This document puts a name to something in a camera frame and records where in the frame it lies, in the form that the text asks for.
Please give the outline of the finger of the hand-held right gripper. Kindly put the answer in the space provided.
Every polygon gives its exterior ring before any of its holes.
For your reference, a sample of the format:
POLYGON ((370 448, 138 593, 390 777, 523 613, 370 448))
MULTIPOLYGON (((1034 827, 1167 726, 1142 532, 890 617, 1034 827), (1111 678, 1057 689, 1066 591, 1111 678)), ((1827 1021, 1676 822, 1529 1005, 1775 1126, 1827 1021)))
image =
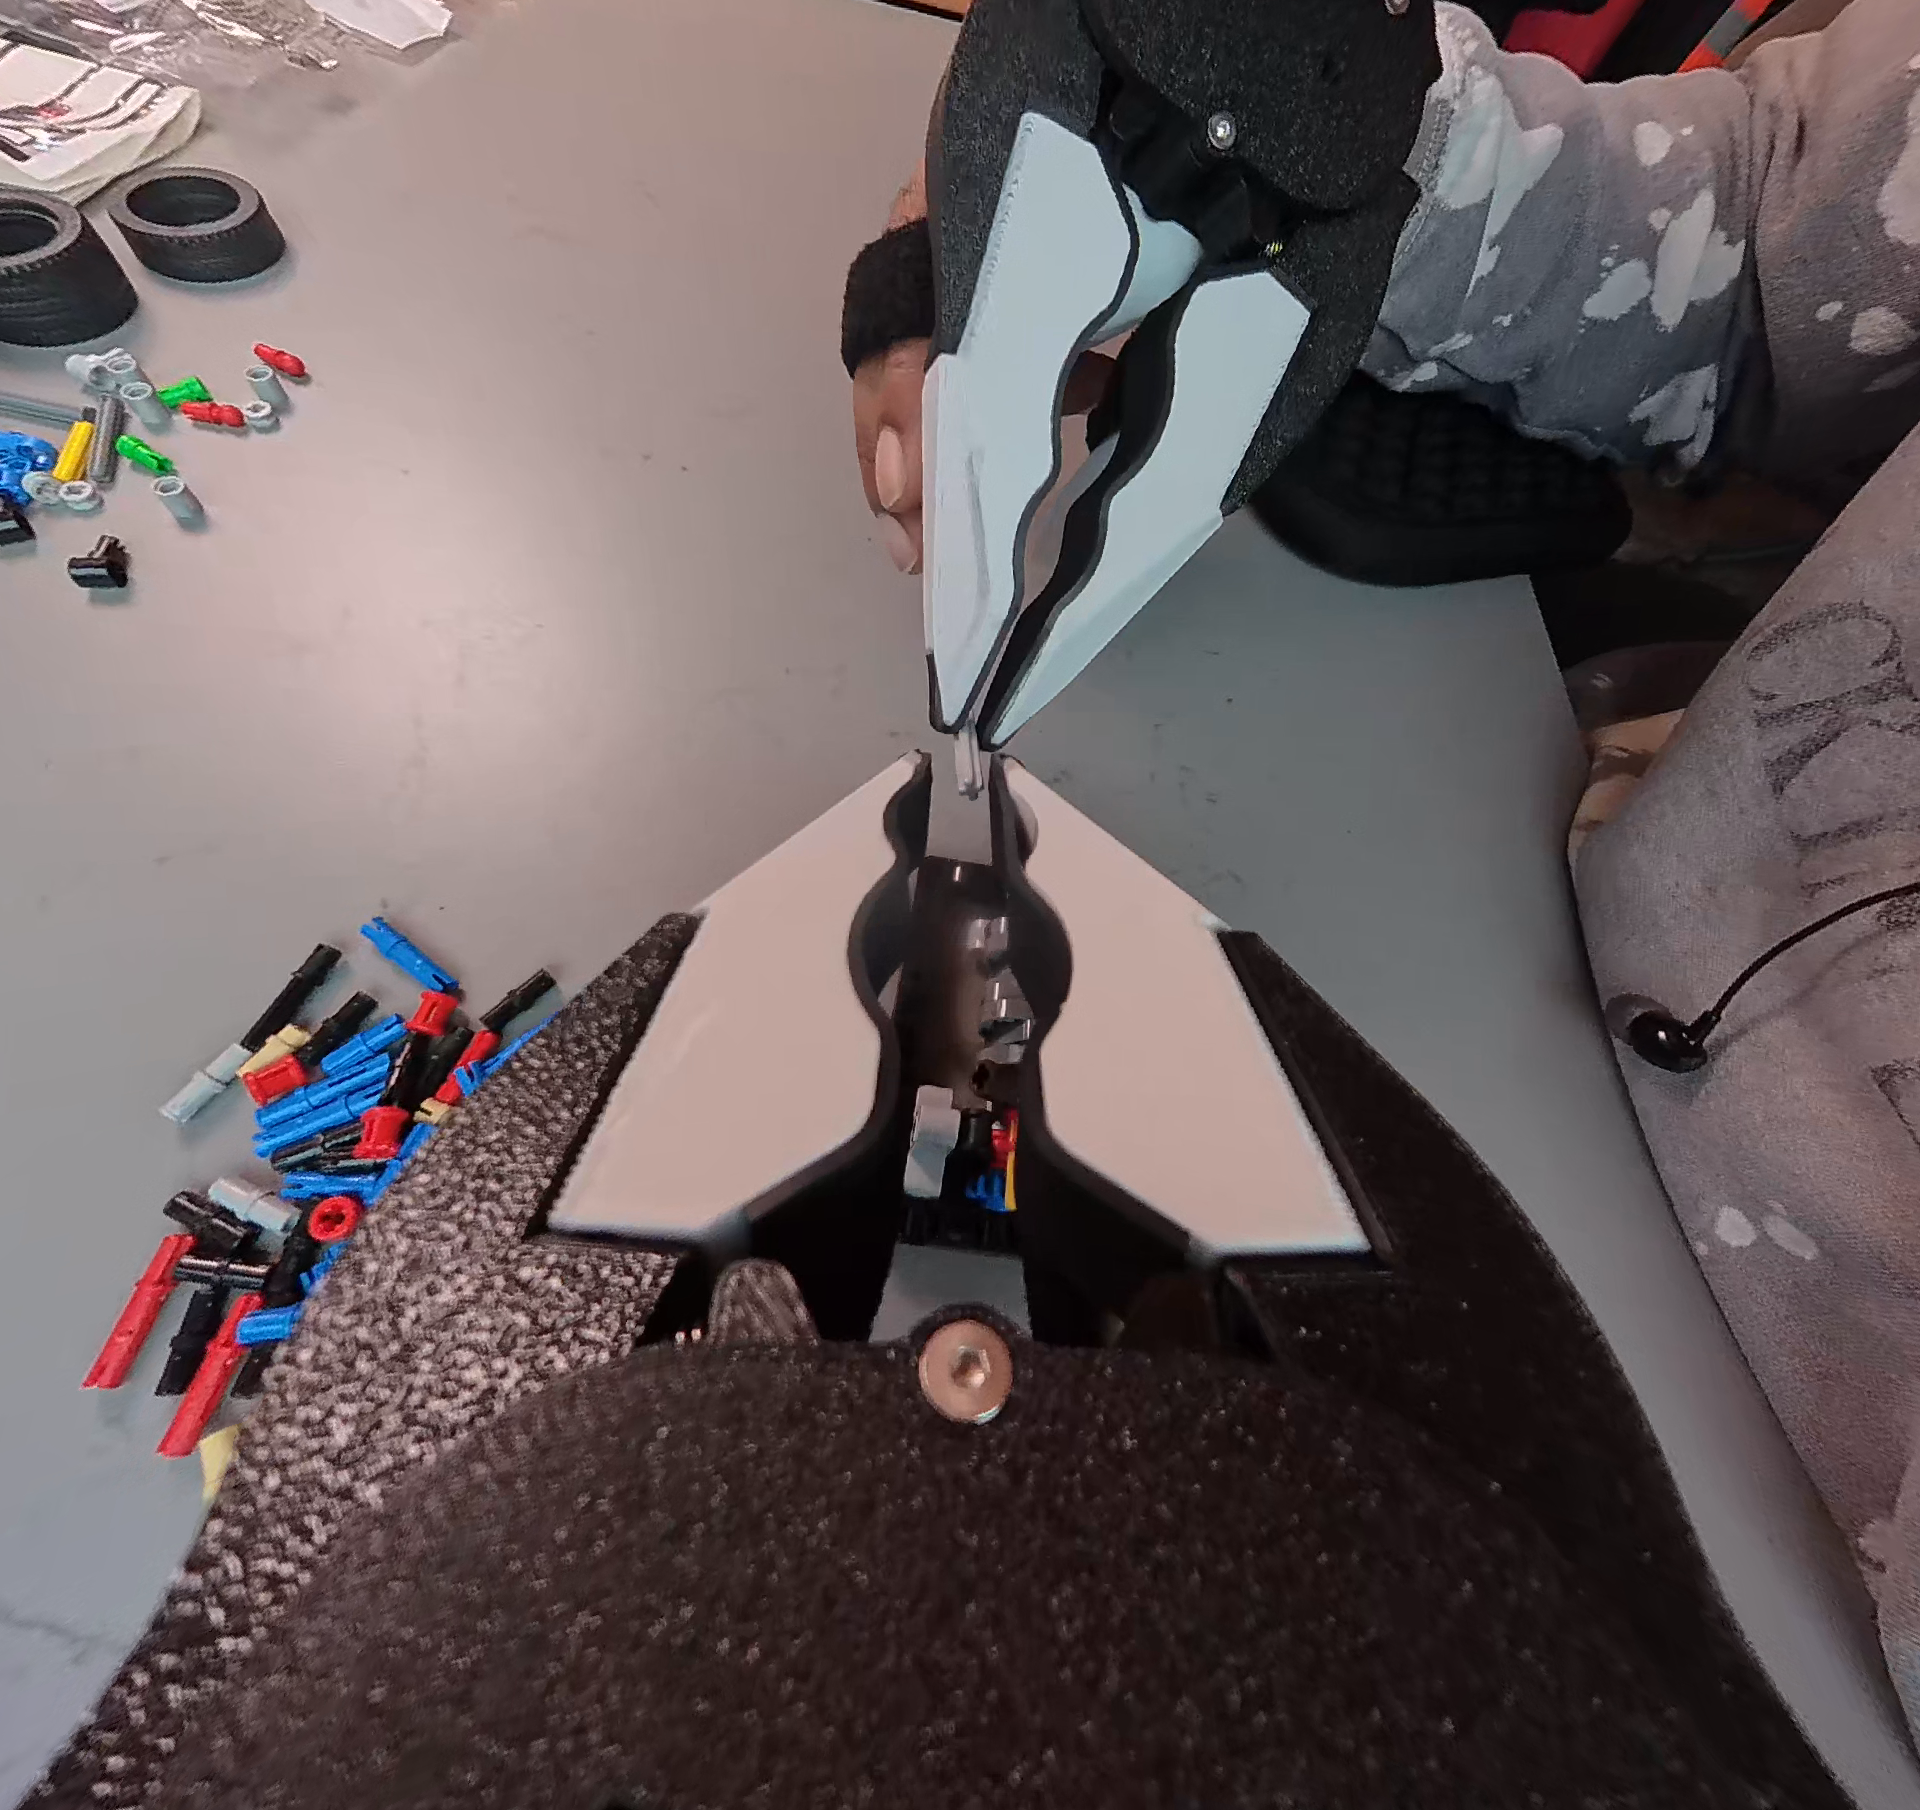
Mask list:
POLYGON ((1118 426, 1066 509, 1045 590, 1021 611, 978 719, 1003 748, 1224 523, 1228 494, 1309 327, 1273 271, 1201 271, 1118 361, 1118 426))
POLYGON ((983 728, 1028 537, 1063 467, 1066 383, 1140 259, 1135 197, 1095 142, 1023 113, 958 343, 924 390, 924 631, 944 734, 983 728))

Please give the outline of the white sticker sheet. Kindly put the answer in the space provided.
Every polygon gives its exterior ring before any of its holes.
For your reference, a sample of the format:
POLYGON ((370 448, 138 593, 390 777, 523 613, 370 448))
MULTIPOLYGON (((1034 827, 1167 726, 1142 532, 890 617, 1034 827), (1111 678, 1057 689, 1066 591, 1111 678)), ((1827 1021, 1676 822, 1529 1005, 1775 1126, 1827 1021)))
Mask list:
POLYGON ((139 70, 3 39, 3 185, 82 205, 186 145, 202 95, 139 70))

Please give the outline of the cluster of small colourful parts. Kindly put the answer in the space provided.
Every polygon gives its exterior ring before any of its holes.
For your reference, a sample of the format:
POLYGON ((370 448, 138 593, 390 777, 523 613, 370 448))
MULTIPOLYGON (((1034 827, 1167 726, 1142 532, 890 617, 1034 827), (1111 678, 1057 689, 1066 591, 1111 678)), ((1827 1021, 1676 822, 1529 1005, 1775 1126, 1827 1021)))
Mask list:
POLYGON ((186 448, 274 435, 314 381, 310 358, 269 341, 228 379, 150 376, 123 347, 76 350, 62 372, 75 385, 66 399, 4 385, 4 509, 82 520, 147 498, 184 532, 211 523, 186 448))

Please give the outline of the toy brick engine assembly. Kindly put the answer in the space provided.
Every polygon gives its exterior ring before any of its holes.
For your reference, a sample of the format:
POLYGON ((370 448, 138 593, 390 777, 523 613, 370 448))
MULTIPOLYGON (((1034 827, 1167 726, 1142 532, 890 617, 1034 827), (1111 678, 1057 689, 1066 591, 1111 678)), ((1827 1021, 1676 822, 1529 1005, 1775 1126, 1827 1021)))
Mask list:
POLYGON ((910 1246, 1014 1259, 1030 1137, 1039 1133, 1043 1018, 1021 984, 1016 914, 991 863, 919 870, 893 1002, 910 1138, 910 1246))

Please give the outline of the black hoodie drawstring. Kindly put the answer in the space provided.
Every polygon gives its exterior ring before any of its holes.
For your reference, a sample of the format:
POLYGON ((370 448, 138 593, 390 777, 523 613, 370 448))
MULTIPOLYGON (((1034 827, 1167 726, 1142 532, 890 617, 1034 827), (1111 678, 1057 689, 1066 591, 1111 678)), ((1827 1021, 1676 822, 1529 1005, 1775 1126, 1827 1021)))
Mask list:
POLYGON ((1619 1045, 1638 1054, 1647 1065, 1669 1074, 1694 1074, 1710 1061, 1710 1041, 1727 1018, 1727 1012, 1750 984, 1764 977, 1764 971, 1788 957, 1799 948, 1809 944, 1813 937, 1842 923, 1876 912, 1890 903, 1901 903, 1919 896, 1919 881, 1888 885, 1869 892, 1845 906, 1827 910, 1788 935, 1782 935, 1759 955, 1746 960, 1730 982, 1719 989, 1716 1000, 1692 1016, 1682 1016, 1669 1005, 1647 996, 1624 993, 1606 1005, 1606 1023, 1619 1045))

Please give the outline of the black toy tyre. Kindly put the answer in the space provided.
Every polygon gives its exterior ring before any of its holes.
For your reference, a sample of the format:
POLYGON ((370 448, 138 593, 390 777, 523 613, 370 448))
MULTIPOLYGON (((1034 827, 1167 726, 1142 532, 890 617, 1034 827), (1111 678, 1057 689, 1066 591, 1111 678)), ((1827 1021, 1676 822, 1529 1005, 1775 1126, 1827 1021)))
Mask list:
POLYGON ((249 282, 289 251, 262 190, 217 167, 152 167, 111 190, 107 214, 132 257, 170 282, 249 282))
POLYGON ((60 196, 3 188, 3 340, 64 347, 111 334, 138 289, 93 223, 60 196))

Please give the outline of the person's right hand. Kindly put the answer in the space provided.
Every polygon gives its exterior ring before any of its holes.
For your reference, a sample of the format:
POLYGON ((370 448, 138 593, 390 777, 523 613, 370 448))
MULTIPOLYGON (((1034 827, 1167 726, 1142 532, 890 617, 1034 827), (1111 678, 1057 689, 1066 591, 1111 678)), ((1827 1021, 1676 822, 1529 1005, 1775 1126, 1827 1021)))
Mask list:
POLYGON ((852 374, 852 430, 863 491, 895 566, 924 568, 924 383, 928 338, 911 336, 852 374))

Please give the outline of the pile of toy connector pins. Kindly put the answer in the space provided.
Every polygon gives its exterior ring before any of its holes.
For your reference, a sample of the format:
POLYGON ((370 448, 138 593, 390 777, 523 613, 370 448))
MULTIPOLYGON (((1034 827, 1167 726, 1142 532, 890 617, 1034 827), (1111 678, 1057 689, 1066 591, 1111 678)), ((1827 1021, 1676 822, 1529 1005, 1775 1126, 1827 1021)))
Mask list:
POLYGON ((121 1390, 175 1311, 157 1360, 156 1396, 172 1408, 157 1457, 199 1459, 206 1498, 235 1442, 231 1408, 264 1390, 345 1248, 444 1122, 562 1007, 544 966, 472 1007, 454 969, 391 917, 375 912, 357 937, 415 994, 386 1005, 357 985, 321 1005, 346 950, 319 942, 242 1036, 161 1108, 184 1126, 240 1092, 251 1156, 166 1200, 166 1232, 84 1376, 85 1390, 121 1390))

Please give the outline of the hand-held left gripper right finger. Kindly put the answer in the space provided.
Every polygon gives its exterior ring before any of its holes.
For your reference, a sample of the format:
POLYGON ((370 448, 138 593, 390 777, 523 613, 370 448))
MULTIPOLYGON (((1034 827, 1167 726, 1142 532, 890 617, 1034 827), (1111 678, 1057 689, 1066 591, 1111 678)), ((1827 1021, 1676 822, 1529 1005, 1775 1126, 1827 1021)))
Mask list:
POLYGON ((1030 1012, 1016 1219, 1032 1333, 1111 1342, 1154 1284, 1376 1277, 1343 1147, 1212 910, 1019 762, 991 771, 1030 1012))

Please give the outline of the person's right forearm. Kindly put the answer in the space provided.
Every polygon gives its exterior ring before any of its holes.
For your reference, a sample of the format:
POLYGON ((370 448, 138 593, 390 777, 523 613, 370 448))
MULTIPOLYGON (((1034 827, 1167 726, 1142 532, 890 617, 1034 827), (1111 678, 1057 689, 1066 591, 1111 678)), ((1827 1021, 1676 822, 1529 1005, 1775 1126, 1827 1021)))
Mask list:
POLYGON ((1363 368, 1626 466, 1867 478, 1919 413, 1919 0, 1588 82, 1435 7, 1363 368))

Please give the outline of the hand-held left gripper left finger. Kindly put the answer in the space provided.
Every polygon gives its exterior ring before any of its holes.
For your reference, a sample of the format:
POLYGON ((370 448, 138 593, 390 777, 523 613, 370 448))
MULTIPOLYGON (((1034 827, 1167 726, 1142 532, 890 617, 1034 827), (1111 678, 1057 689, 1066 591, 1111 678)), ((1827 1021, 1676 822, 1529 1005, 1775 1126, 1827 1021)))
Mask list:
POLYGON ((548 1234, 665 1248, 706 1282, 771 1259, 825 1338, 870 1335, 915 1102, 890 982, 929 800, 929 757, 902 755, 699 906, 548 1234))

